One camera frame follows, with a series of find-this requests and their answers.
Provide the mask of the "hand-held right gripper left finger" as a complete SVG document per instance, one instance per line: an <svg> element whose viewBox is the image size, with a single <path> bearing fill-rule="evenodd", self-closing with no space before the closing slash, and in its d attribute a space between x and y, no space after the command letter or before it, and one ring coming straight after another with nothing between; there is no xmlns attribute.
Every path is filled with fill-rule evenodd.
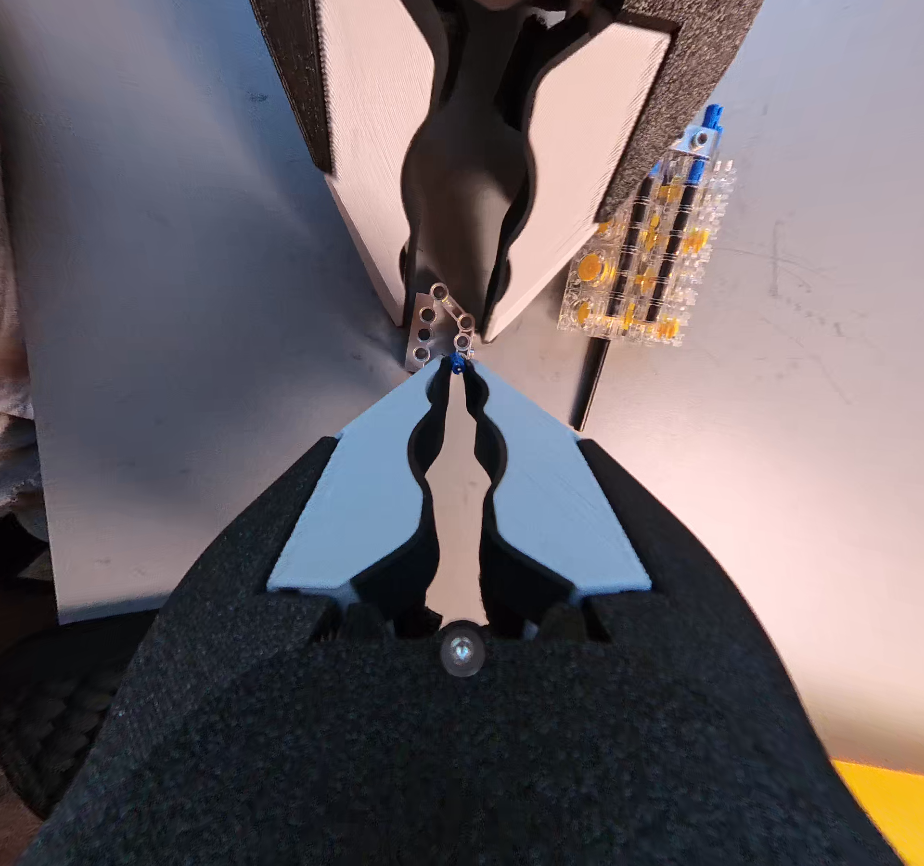
<svg viewBox="0 0 924 866"><path fill-rule="evenodd" d="M427 364L336 436L267 581L269 592L381 595L385 563L433 525L451 366Z"/></svg>

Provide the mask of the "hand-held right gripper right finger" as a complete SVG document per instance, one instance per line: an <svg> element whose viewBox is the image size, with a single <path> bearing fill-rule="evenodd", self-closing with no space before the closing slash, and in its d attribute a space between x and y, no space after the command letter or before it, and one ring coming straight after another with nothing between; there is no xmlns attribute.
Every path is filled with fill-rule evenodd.
<svg viewBox="0 0 924 866"><path fill-rule="evenodd" d="M649 591L578 434L482 363L469 364L464 379L477 458L491 479L482 529L565 595Z"/></svg>

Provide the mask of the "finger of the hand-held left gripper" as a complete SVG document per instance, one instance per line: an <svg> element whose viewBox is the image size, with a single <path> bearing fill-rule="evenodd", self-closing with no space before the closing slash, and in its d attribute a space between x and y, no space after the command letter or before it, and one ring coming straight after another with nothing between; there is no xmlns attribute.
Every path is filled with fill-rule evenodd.
<svg viewBox="0 0 924 866"><path fill-rule="evenodd" d="M433 0L314 0L332 171L325 180L370 281L395 325L407 297L402 251L412 144L448 66Z"/></svg>
<svg viewBox="0 0 924 866"><path fill-rule="evenodd" d="M503 218L484 342L496 340L590 237L673 36L646 19L595 19L530 81L519 118L526 175Z"/></svg>

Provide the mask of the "clear toy brick engine model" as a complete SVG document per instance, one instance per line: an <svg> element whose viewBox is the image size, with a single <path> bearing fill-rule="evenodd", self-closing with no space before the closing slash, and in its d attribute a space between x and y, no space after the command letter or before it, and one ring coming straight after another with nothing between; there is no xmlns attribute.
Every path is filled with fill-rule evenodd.
<svg viewBox="0 0 924 866"><path fill-rule="evenodd" d="M733 161L721 156L722 116L721 104L708 104L571 259L557 326L588 341L570 418L577 432L612 345L682 343L735 184Z"/></svg>

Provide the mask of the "grey perforated toy plate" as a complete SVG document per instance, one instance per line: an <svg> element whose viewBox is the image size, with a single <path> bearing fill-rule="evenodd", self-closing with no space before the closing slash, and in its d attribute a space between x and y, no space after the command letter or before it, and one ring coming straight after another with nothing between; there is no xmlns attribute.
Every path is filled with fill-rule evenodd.
<svg viewBox="0 0 924 866"><path fill-rule="evenodd" d="M476 321L453 298L447 285L434 283L427 293L415 295L405 368L411 374L444 356L471 360Z"/></svg>

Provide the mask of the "yellow corrugated box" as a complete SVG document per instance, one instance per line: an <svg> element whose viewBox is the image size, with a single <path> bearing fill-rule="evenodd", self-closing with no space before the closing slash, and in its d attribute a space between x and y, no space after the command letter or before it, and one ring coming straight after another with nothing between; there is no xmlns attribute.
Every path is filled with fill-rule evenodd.
<svg viewBox="0 0 924 866"><path fill-rule="evenodd" d="M923 864L923 775L832 761L861 807L907 865Z"/></svg>

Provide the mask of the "grey desk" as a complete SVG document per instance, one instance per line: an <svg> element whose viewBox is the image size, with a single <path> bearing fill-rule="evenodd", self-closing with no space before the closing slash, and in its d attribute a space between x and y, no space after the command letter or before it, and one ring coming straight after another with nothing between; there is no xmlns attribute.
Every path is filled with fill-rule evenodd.
<svg viewBox="0 0 924 866"><path fill-rule="evenodd" d="M707 545L829 752L922 771L922 0L766 0L680 348L586 433ZM402 381L248 0L2 0L2 144L62 620L154 606Z"/></svg>

